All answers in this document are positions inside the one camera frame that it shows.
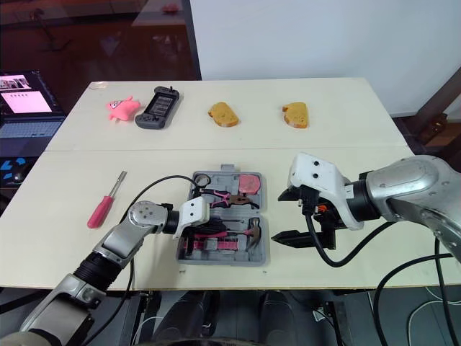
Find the toy bread slice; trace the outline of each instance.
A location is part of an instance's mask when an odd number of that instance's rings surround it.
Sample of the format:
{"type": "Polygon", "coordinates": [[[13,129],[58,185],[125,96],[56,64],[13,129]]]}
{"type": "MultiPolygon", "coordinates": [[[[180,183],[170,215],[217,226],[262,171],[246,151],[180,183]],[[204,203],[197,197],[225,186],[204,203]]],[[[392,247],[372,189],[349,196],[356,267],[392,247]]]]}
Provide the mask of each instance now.
{"type": "Polygon", "coordinates": [[[215,123],[224,128],[229,128],[238,124],[238,117],[225,102],[214,104],[208,111],[208,115],[213,118],[215,123]]]}
{"type": "Polygon", "coordinates": [[[293,102],[283,106],[285,122],[294,128],[307,128],[309,125],[308,108],[304,102],[293,102]]]}

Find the white wall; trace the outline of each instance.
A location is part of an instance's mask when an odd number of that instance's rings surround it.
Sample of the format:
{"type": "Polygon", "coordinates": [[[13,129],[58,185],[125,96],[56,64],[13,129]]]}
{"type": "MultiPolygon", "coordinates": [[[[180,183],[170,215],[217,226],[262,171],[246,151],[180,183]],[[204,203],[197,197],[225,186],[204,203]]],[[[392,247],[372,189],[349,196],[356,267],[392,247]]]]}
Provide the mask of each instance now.
{"type": "Polygon", "coordinates": [[[414,113],[461,66],[460,0],[191,0],[202,78],[362,76],[414,113]]]}

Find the pink screwdriver handle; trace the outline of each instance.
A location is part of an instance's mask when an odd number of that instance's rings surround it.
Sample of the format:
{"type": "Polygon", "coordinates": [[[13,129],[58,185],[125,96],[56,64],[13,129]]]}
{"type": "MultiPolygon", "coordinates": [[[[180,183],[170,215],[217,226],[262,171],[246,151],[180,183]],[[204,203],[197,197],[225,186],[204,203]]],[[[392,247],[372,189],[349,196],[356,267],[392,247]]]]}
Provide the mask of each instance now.
{"type": "Polygon", "coordinates": [[[107,214],[109,213],[112,202],[114,202],[113,197],[104,196],[102,198],[102,202],[98,204],[96,209],[94,209],[93,215],[91,215],[91,218],[89,218],[88,222],[86,223],[90,229],[97,229],[102,225],[106,219],[107,214]]]}

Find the screwdriver shaft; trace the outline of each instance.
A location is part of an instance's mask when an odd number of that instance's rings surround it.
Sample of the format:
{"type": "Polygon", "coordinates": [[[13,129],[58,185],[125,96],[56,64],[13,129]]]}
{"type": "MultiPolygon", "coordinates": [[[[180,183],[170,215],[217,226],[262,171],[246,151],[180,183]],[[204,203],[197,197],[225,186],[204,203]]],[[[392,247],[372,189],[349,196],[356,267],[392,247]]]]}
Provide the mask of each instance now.
{"type": "Polygon", "coordinates": [[[110,190],[109,197],[113,198],[115,196],[115,193],[117,192],[118,188],[120,187],[120,184],[122,184],[122,181],[125,178],[125,175],[127,175],[126,171],[122,171],[122,173],[120,173],[120,175],[117,178],[117,181],[115,182],[114,187],[112,188],[112,190],[110,190]]]}

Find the laptop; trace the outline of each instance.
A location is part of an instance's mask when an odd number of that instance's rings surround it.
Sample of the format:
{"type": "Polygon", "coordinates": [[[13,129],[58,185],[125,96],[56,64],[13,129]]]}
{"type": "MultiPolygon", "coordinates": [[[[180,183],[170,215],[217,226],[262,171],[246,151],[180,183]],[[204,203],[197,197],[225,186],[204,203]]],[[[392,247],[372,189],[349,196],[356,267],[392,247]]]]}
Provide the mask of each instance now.
{"type": "Polygon", "coordinates": [[[0,157],[41,155],[65,119],[39,71],[0,73],[0,157]]]}

